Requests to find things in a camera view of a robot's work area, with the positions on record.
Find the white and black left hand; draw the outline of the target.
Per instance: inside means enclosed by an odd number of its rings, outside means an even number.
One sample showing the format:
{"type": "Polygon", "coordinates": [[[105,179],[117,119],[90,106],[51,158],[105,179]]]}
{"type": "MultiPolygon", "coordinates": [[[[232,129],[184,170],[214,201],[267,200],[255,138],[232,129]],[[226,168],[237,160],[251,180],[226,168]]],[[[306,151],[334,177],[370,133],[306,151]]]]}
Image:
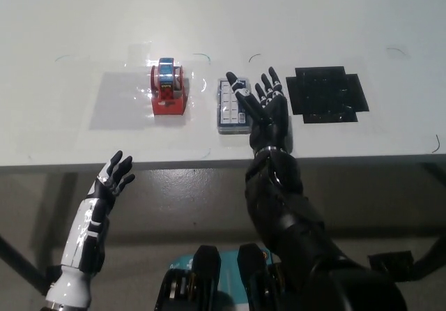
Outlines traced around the white and black left hand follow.
{"type": "Polygon", "coordinates": [[[61,258],[61,275],[46,295],[47,310],[88,310],[91,281],[105,261],[109,214],[117,197],[135,179],[132,156],[117,151],[96,176],[77,209],[61,258]]]}

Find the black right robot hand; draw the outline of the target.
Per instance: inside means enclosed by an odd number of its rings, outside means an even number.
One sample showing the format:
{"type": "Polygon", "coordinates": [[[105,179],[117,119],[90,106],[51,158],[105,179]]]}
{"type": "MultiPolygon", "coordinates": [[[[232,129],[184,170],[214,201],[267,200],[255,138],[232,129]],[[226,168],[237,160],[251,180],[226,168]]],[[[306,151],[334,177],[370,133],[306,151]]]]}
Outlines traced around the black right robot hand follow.
{"type": "Polygon", "coordinates": [[[254,93],[233,72],[227,72],[226,78],[238,102],[252,118],[249,145],[255,154],[266,149],[289,153],[289,109],[275,69],[270,67],[267,75],[261,75],[254,93]]]}

